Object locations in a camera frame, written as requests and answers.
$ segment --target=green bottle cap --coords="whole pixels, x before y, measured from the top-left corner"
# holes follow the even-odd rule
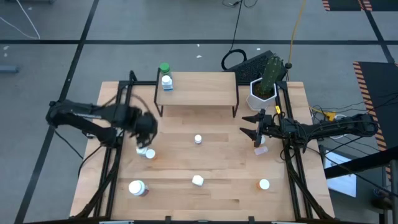
[[[169,63],[161,63],[160,64],[160,71],[163,73],[167,73],[170,71],[170,65]]]

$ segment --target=white pot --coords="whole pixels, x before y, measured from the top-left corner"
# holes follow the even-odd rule
[[[268,105],[274,102],[276,97],[276,85],[274,84],[274,95],[266,100],[263,100],[259,97],[256,97],[253,93],[254,84],[261,81],[262,78],[256,79],[250,83],[250,94],[246,98],[246,102],[248,103],[249,107],[253,111],[260,111],[261,109],[267,109]]]

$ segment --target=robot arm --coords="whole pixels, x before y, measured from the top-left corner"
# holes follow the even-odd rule
[[[322,121],[318,124],[300,124],[291,118],[281,120],[280,126],[276,125],[271,115],[266,115],[265,110],[254,116],[242,118],[245,121],[259,123],[257,130],[240,128],[253,141],[254,147],[260,145],[261,136],[288,139],[299,146],[304,146],[312,139],[326,138],[342,134],[354,134],[361,137],[370,137],[377,133],[378,126],[369,114],[357,114],[332,122]]]
[[[116,128],[126,130],[135,136],[138,147],[146,147],[151,144],[157,134],[157,121],[154,115],[140,108],[129,105],[96,106],[84,103],[75,103],[70,100],[51,101],[50,109],[46,115],[49,125],[70,125],[98,138],[103,146],[116,147]],[[87,120],[102,119],[111,124],[109,128],[103,128]]]

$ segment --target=potted plant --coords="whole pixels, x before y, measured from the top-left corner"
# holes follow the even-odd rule
[[[273,102],[277,91],[275,82],[283,69],[283,61],[279,56],[274,54],[268,58],[262,78],[250,83],[250,93],[246,98],[250,109],[260,111]]]

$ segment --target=wooden table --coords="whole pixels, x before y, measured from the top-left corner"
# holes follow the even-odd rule
[[[98,104],[114,96],[117,87],[117,82],[104,82]],[[312,123],[303,83],[290,82],[288,88],[294,118]],[[164,220],[170,215],[172,220],[247,221],[248,216],[254,216],[256,221],[294,220],[286,166],[279,157],[282,141],[267,138],[269,152],[254,155],[253,142],[239,130],[256,129],[256,124],[240,118],[255,114],[246,103],[239,107],[237,118],[232,118],[230,108],[224,106],[169,106],[160,118],[150,103],[154,89],[155,86],[133,86],[132,91],[148,102],[159,121],[159,133],[151,146],[158,156],[154,161],[146,160],[136,154],[135,139],[124,139],[112,219]],[[249,86],[239,86],[239,92],[240,101],[245,102]],[[131,104],[144,108],[135,99]],[[275,108],[270,106],[267,114],[274,113]],[[194,144],[195,134],[202,135],[201,145]],[[318,150],[316,141],[308,146]],[[97,147],[97,140],[88,140],[85,156]],[[83,166],[71,215],[78,213],[97,190],[104,152],[98,152]],[[319,155],[308,150],[302,160],[309,191],[334,216]],[[205,179],[203,187],[191,183],[194,175]],[[129,183],[137,179],[150,188],[145,197],[135,197],[128,191]],[[256,188],[260,179],[269,180],[269,190]],[[302,194],[298,188],[297,192],[304,217]],[[107,199],[105,193],[101,214]]]
[[[160,72],[155,103],[163,106],[234,106],[238,107],[238,88],[234,72],[172,72],[173,91],[162,90]]]

